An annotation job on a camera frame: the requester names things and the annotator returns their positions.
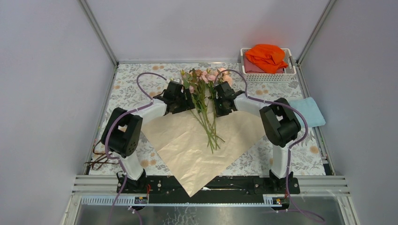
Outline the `pink fake flower bunch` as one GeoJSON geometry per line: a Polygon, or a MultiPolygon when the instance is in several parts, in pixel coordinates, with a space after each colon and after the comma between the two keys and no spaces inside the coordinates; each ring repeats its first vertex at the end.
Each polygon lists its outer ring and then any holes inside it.
{"type": "Polygon", "coordinates": [[[203,127],[207,135],[207,147],[214,153],[220,148],[220,137],[216,132],[215,113],[212,109],[216,97],[215,76],[210,74],[210,69],[181,70],[180,74],[183,86],[189,91],[195,107],[192,114],[203,127]]]}

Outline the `pink fake flower stem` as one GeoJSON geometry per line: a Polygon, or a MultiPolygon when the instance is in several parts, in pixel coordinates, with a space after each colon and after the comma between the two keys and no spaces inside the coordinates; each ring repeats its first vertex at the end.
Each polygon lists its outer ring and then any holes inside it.
{"type": "Polygon", "coordinates": [[[232,95],[231,86],[233,80],[230,71],[225,68],[207,69],[206,78],[208,79],[209,103],[213,107],[212,121],[210,122],[209,144],[211,150],[220,148],[219,142],[224,140],[218,135],[216,119],[228,115],[231,112],[231,105],[227,102],[228,97],[232,95]]]}

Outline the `brown kraft wrapping paper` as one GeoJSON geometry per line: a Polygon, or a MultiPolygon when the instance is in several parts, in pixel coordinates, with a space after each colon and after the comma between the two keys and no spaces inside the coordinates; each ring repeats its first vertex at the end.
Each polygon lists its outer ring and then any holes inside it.
{"type": "Polygon", "coordinates": [[[148,175],[171,175],[189,196],[219,175],[261,173],[253,149],[265,136],[259,116],[237,111],[216,119],[219,147],[211,150],[204,128],[190,112],[168,114],[142,127],[138,157],[148,175]]]}

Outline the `light blue towel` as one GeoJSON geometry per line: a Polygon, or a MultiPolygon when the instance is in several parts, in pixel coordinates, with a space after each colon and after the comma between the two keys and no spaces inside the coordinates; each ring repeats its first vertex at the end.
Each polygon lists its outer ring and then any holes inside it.
{"type": "Polygon", "coordinates": [[[289,104],[304,116],[308,128],[320,127],[326,124],[317,103],[312,97],[292,100],[289,101],[289,104]]]}

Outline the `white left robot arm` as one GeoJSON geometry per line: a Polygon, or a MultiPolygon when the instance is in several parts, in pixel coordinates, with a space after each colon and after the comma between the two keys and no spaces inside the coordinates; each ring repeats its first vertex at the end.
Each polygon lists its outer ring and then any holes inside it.
{"type": "Polygon", "coordinates": [[[128,187],[135,193],[145,188],[141,166],[136,149],[139,144],[141,128],[144,124],[167,115],[188,111],[194,108],[190,90],[182,84],[170,81],[167,88],[150,100],[145,106],[133,110],[115,108],[101,137],[105,153],[111,159],[121,163],[122,171],[127,177],[128,187]]]}

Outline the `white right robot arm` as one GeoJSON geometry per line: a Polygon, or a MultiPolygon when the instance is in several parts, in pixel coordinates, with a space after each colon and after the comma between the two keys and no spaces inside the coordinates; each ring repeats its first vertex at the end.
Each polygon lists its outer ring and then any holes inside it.
{"type": "Polygon", "coordinates": [[[285,98],[275,101],[248,96],[244,91],[235,92],[227,82],[215,86],[216,116],[233,111],[244,111],[261,118],[266,137],[273,144],[273,165],[270,169],[269,187],[275,193],[283,192],[287,186],[290,167],[289,145],[298,137],[301,124],[294,108],[285,98]]]}

